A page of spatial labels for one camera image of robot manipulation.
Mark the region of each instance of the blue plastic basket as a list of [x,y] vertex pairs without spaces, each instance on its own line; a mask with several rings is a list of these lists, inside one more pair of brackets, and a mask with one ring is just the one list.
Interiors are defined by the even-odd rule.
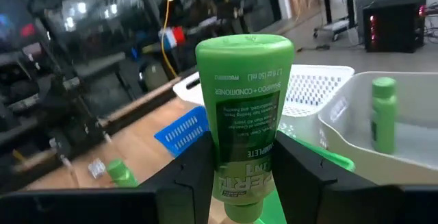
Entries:
[[209,130],[207,112],[204,107],[196,107],[168,127],[156,133],[154,137],[167,150],[177,157],[202,134]]

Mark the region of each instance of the small green bottle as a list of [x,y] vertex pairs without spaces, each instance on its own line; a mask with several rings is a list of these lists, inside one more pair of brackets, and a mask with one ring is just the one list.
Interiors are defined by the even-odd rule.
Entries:
[[379,77],[372,82],[371,131],[374,149],[392,154],[396,149],[396,81]]
[[113,160],[107,165],[107,172],[119,187],[137,187],[138,181],[122,160]]

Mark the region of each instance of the green object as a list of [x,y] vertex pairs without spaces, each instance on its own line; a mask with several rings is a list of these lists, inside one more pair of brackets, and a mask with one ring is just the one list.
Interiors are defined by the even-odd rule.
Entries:
[[371,131],[374,149],[392,154],[396,149],[396,81],[379,77],[372,82]]
[[[295,141],[311,149],[320,156],[330,160],[338,166],[353,172],[355,170],[355,164],[352,160],[345,158],[342,155],[327,151],[321,147],[310,145],[307,142],[303,142],[299,139],[294,138]],[[274,190],[269,194],[263,202],[263,212],[260,218],[255,221],[256,224],[287,224],[283,208],[281,207],[281,202],[279,198],[279,193]]]
[[112,181],[119,187],[137,187],[139,185],[130,169],[122,160],[113,160],[106,166]]
[[270,150],[293,59],[292,42],[276,35],[224,36],[196,47],[216,148],[213,196],[236,222],[256,221],[275,187]]

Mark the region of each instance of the wooden table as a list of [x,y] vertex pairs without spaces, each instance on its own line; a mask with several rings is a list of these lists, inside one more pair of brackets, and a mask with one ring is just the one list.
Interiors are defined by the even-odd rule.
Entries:
[[[112,136],[112,145],[103,143],[86,155],[78,157],[73,161],[78,186],[76,186],[75,180],[67,168],[62,167],[31,183],[26,189],[114,187],[109,176],[94,179],[89,173],[89,163],[97,158],[104,163],[116,158],[122,158],[133,171],[138,181],[143,182],[172,160],[172,156],[166,148],[153,137],[154,134],[170,125],[189,110],[182,100],[178,98],[170,100],[114,134]],[[209,224],[220,223],[233,222],[227,218],[223,203],[212,199]]]

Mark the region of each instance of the floor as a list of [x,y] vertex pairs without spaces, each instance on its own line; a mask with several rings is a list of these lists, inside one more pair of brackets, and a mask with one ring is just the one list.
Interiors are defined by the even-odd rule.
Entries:
[[[435,1],[428,0],[427,3],[431,4]],[[345,5],[334,5],[332,13],[333,18],[345,16]],[[324,16],[318,13],[313,18],[283,34],[294,42],[296,49],[301,47],[312,48],[321,44],[331,44],[333,46],[330,51],[304,50],[297,53],[295,64],[351,66],[357,73],[364,71],[438,71],[438,44],[430,43],[427,40],[426,45],[415,53],[366,53],[361,46],[351,47],[351,45],[358,43],[355,29],[341,34],[339,40],[335,43],[331,42],[330,34],[320,34],[317,39],[314,39],[312,36],[313,28],[324,23]]]

